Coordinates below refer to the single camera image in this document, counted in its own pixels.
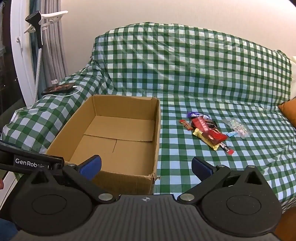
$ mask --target cushion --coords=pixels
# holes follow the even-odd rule
[[[290,121],[290,123],[296,128],[296,99],[289,100],[281,105],[279,109],[283,115]]]

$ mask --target red snack stick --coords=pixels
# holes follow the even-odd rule
[[[199,129],[201,132],[207,132],[209,130],[209,127],[202,116],[192,119],[192,123],[195,128]]]
[[[188,130],[192,131],[193,128],[192,126],[186,121],[186,120],[179,120],[179,122]]]
[[[232,155],[234,153],[234,150],[230,149],[224,143],[221,142],[220,146],[223,148],[224,151],[226,151],[227,154]]]

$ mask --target blue gripper pad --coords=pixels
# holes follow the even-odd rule
[[[211,168],[211,165],[208,163],[203,163],[198,157],[194,157],[191,162],[191,169],[194,175],[196,175],[201,181],[208,178],[214,173],[215,167]]]
[[[102,168],[102,160],[99,155],[94,155],[91,158],[87,159],[85,162],[80,164],[79,173],[87,178],[88,180],[92,180],[96,174]]]

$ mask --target candy wrapper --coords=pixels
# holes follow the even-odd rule
[[[226,135],[228,135],[229,137],[233,137],[233,136],[238,135],[238,133],[236,131],[232,131],[232,132],[226,133]]]
[[[223,150],[229,154],[232,155],[234,153],[234,150],[230,149],[228,146],[226,146],[224,143],[220,143],[220,146],[223,148]]]
[[[209,130],[207,123],[201,116],[192,119],[191,125],[199,129],[201,132],[207,132]]]
[[[219,148],[219,146],[220,146],[219,144],[218,145],[213,145],[207,138],[205,138],[202,135],[202,131],[200,131],[198,128],[195,129],[195,131],[193,132],[193,135],[195,135],[198,138],[200,138],[204,143],[206,143],[208,146],[210,146],[214,150],[217,150]]]
[[[210,129],[207,132],[203,132],[202,135],[205,138],[208,138],[213,143],[213,145],[217,145],[228,138],[227,135],[222,134],[217,129]]]
[[[193,130],[192,126],[186,120],[179,120],[179,122],[188,130]]]
[[[222,119],[222,121],[225,124],[229,125],[230,128],[235,130],[242,139],[245,139],[246,137],[249,137],[252,134],[250,129],[244,123],[242,123],[239,119],[226,118],[226,119]]]
[[[204,119],[204,120],[210,129],[218,128],[218,126],[214,120],[207,120],[207,119]]]
[[[203,113],[199,113],[199,112],[195,112],[195,111],[189,111],[187,113],[187,117],[189,119],[194,119],[194,118],[200,117],[200,116],[203,117],[205,120],[209,120],[210,119],[210,117],[208,115],[204,115]]]

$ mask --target wall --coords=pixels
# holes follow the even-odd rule
[[[89,61],[96,36],[139,22],[209,28],[296,55],[296,7],[288,0],[61,0],[68,73]]]

